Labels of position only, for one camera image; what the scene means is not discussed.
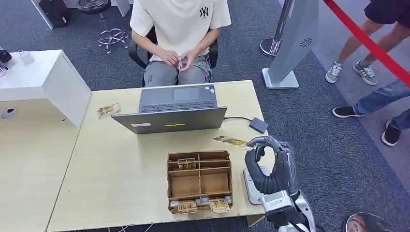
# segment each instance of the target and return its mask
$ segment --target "floor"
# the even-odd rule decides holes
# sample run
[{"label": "floor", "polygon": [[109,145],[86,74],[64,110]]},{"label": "floor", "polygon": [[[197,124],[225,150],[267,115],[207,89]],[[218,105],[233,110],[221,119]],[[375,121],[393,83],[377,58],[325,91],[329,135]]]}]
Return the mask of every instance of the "floor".
[{"label": "floor", "polygon": [[[348,1],[337,1],[337,4],[358,25],[366,19],[363,9],[367,3],[367,0],[355,1],[355,4],[350,4]],[[321,62],[322,66],[327,70],[337,59],[342,46],[351,34],[323,1],[320,1],[319,10],[320,40],[313,49],[313,52]],[[373,34],[371,38],[374,41],[377,41],[383,34],[391,30],[392,27],[393,25],[383,27]],[[399,46],[390,51],[389,55],[406,70],[410,70],[409,51],[410,39],[407,38]],[[337,88],[349,104],[354,104],[359,98],[367,95],[371,91],[397,79],[388,69],[377,61],[374,63],[374,70],[379,84],[372,87],[364,83],[353,71],[351,66],[353,66],[358,60],[364,58],[368,53],[369,51],[362,46],[349,57],[344,64],[345,69],[343,70],[343,75],[340,81],[336,83]],[[392,167],[399,180],[403,183],[403,187],[410,193],[410,131],[402,133],[400,142],[395,147],[385,146],[380,139],[386,121],[409,108],[410,98],[402,99],[372,115],[361,118],[360,122],[376,144],[377,148],[383,154],[386,161]]]},{"label": "floor", "polygon": [[[410,197],[406,185],[409,179],[403,179],[405,175],[398,171],[397,159],[392,161],[393,150],[383,147],[377,139],[381,130],[378,120],[389,117],[389,112],[382,112],[383,115],[379,117],[366,117],[361,121],[338,119],[330,113],[332,107],[352,103],[371,91],[369,86],[353,78],[343,78],[337,85],[324,80],[328,66],[326,62],[329,62],[328,58],[337,56],[348,32],[334,33],[334,46],[327,39],[319,41],[313,52],[301,61],[294,70],[300,84],[299,89],[266,90],[260,72],[262,68],[269,67],[272,60],[261,55],[258,45],[262,39],[274,34],[280,4],[276,0],[228,0],[228,3],[233,24],[221,32],[220,55],[213,80],[253,81],[264,118],[270,125],[269,133],[288,141],[295,149],[300,188],[309,196],[316,220],[326,231],[341,231],[341,225],[349,214],[366,211],[380,215],[396,231],[409,230],[410,209],[407,206],[410,204]],[[327,22],[321,24],[321,27],[329,27],[332,16],[323,5],[320,12],[321,18],[323,14],[329,14],[329,19],[326,18]],[[96,15],[73,11],[70,25],[55,30],[47,28],[26,0],[2,3],[0,15],[0,45],[9,51],[20,48],[29,51],[63,49],[92,90],[141,85],[143,70],[132,62],[126,49],[120,45],[111,55],[107,55],[102,48],[96,46],[95,39],[103,30],[103,24]],[[128,26],[130,13],[123,18],[116,8],[111,8],[106,16],[111,25],[131,30]],[[405,57],[398,51],[393,52],[390,53],[392,56]],[[352,57],[347,62],[353,63],[358,57]],[[353,76],[349,71],[346,68],[344,75]],[[377,66],[377,71],[386,76],[388,74],[380,66]],[[347,86],[351,84],[357,88],[349,90]],[[398,109],[405,104],[406,102],[399,102],[392,107]],[[377,126],[372,130],[370,125]],[[404,147],[408,146],[407,139],[408,133],[404,134],[400,146],[394,148],[395,157],[406,158],[409,155],[409,149]],[[143,232],[146,228],[147,225],[130,226],[126,232]],[[121,228],[111,228],[110,232],[120,230]],[[244,217],[159,224],[151,228],[151,231],[158,232],[170,230],[275,231],[273,225],[266,220],[248,228]],[[107,232],[108,229],[88,231]]]}]

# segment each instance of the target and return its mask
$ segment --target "black shoe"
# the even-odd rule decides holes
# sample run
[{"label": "black shoe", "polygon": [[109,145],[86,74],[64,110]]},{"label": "black shoe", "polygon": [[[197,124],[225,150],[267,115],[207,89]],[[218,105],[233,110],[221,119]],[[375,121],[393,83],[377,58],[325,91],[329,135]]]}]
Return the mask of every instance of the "black shoe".
[{"label": "black shoe", "polygon": [[353,107],[351,106],[344,106],[338,107],[332,110],[334,116],[339,118],[347,118],[347,117],[363,117],[364,115],[358,115],[353,111]]},{"label": "black shoe", "polygon": [[386,123],[386,131],[381,134],[381,141],[388,145],[394,146],[400,138],[401,130],[398,130],[390,125],[390,121]]}]

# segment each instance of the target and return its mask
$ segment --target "cardboard compartment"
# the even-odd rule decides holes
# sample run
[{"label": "cardboard compartment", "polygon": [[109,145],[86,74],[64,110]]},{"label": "cardboard compartment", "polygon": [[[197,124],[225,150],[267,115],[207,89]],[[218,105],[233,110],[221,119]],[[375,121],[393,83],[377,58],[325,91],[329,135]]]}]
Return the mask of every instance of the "cardboard compartment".
[{"label": "cardboard compartment", "polygon": [[204,151],[200,152],[199,160],[229,160],[229,153],[227,151]]},{"label": "cardboard compartment", "polygon": [[201,169],[231,167],[231,162],[229,160],[208,160],[199,161],[198,163],[200,164]]},{"label": "cardboard compartment", "polygon": [[200,192],[199,171],[182,170],[168,172],[168,197],[198,196]]},{"label": "cardboard compartment", "polygon": [[199,153],[198,152],[190,152],[190,153],[171,153],[168,154],[168,162],[178,162],[180,159],[188,159],[194,158],[195,160],[199,160]]},{"label": "cardboard compartment", "polygon": [[219,194],[229,192],[231,169],[215,168],[201,170],[201,194]]},{"label": "cardboard compartment", "polygon": [[[178,160],[195,158],[195,169],[180,170]],[[197,210],[211,210],[210,199],[227,199],[232,207],[231,161],[227,151],[168,154],[168,209],[178,213],[178,203],[197,202]]]}]

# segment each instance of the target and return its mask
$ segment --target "laptop keyboard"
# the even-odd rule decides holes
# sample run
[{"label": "laptop keyboard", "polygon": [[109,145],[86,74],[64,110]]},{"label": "laptop keyboard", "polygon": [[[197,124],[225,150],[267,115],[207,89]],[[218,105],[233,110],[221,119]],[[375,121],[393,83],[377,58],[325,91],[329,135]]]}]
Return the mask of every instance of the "laptop keyboard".
[{"label": "laptop keyboard", "polygon": [[215,107],[215,101],[197,101],[173,104],[143,105],[140,113],[171,111],[171,110],[188,110]]}]

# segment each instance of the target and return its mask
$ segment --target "robotic hand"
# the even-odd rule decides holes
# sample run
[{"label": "robotic hand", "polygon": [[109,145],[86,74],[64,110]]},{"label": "robotic hand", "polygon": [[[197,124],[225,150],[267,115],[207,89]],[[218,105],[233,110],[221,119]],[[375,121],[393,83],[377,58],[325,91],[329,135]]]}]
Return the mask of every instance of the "robotic hand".
[{"label": "robotic hand", "polygon": [[[310,205],[298,188],[292,147],[272,136],[256,137],[247,146],[254,147],[246,153],[245,164],[255,188],[263,194],[270,194],[262,197],[268,221],[279,227],[279,232],[316,232]],[[276,154],[270,176],[263,174],[258,164],[267,146]]]}]

